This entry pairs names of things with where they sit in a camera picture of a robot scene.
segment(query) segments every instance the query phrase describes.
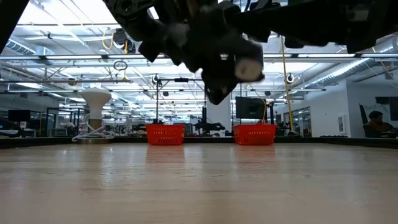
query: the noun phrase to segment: white pillar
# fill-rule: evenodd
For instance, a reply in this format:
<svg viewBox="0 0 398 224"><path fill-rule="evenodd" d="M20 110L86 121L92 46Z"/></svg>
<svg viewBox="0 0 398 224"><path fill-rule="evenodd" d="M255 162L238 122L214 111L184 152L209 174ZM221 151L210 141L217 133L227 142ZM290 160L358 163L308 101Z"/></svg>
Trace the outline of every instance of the white pillar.
<svg viewBox="0 0 398 224"><path fill-rule="evenodd" d="M225 131L231 132L231 95L228 95L219 105L214 105L206 99L207 123L220 122L225 130L211 131L210 134L218 133L225 137Z"/></svg>

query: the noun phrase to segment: yellow cable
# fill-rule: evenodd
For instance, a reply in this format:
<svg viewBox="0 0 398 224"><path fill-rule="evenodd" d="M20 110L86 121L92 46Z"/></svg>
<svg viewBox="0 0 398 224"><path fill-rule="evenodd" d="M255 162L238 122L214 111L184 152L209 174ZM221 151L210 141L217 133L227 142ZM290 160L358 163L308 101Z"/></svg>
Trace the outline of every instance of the yellow cable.
<svg viewBox="0 0 398 224"><path fill-rule="evenodd" d="M249 84L250 88L252 90L254 90L254 92L257 94L257 96L262 100L262 102L264 103L264 114L262 115L262 120L261 123L262 124L266 124L266 113L267 113L267 103L264 101L264 99L261 98L261 96L257 93L257 91L253 88L253 86L251 86Z"/></svg>
<svg viewBox="0 0 398 224"><path fill-rule="evenodd" d="M43 115L43 102L41 102L41 109L40 109L40 123L39 123L39 135L40 135L40 137L42 137L42 115Z"/></svg>
<svg viewBox="0 0 398 224"><path fill-rule="evenodd" d="M111 46L110 46L110 47L106 46L105 40L102 39L102 45L104 46L104 48L106 48L106 49L108 49L108 50L112 49L112 47L113 47L113 36L114 36L114 32L112 33Z"/></svg>
<svg viewBox="0 0 398 224"><path fill-rule="evenodd" d="M286 59L285 59L285 45L284 45L284 37L280 37L280 44L282 46L282 58L284 60L284 72L285 72L285 90L286 90L286 100L287 106L289 107L289 119L290 119L290 130L293 131L293 116L292 116L292 107L290 105L290 96L289 89L287 88L287 73L286 73Z"/></svg>

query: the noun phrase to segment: ceiling duct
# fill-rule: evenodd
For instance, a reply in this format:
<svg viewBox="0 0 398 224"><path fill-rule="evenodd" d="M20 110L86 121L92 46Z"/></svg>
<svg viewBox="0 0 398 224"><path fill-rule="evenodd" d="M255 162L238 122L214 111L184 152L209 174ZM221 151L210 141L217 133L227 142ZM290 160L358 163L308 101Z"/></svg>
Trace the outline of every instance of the ceiling duct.
<svg viewBox="0 0 398 224"><path fill-rule="evenodd" d="M13 50L21 55L54 55L54 52L46 47L38 45L30 45L23 43L17 37L10 37L6 43L6 48ZM53 62L49 60L38 61L37 63L51 65Z"/></svg>
<svg viewBox="0 0 398 224"><path fill-rule="evenodd" d="M20 44L18 41L15 41L13 39L9 39L6 43L6 47L8 49L11 49L15 52L18 52L22 55L34 55L36 54L36 51L27 47L26 45Z"/></svg>
<svg viewBox="0 0 398 224"><path fill-rule="evenodd" d="M398 37L388 39L373 49L368 49L363 53L398 53ZM336 83L344 78L355 75L362 72L369 67L374 67L378 64L375 58L362 58L351 63L339 64L309 80L305 85L299 85L298 87L311 88L317 85L328 85Z"/></svg>

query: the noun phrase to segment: person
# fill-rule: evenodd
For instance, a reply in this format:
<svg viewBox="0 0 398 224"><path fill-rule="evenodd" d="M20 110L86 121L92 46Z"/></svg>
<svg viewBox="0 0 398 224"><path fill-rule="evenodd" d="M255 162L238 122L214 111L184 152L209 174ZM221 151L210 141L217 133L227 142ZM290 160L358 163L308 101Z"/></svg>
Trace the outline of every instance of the person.
<svg viewBox="0 0 398 224"><path fill-rule="evenodd" d="M388 138L390 135L386 134L394 129L394 127L383 122L383 113L380 111L372 111L369 113L370 121L364 125L365 135L368 138Z"/></svg>

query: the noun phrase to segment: black cable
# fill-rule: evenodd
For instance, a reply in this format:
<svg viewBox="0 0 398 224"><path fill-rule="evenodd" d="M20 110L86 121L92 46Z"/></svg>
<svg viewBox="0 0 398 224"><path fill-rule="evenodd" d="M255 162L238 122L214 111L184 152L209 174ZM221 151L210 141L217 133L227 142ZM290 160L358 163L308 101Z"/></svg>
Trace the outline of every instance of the black cable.
<svg viewBox="0 0 398 224"><path fill-rule="evenodd" d="M248 2L246 3L246 7L244 8L244 11L246 12L249 9L251 0L248 0Z"/></svg>

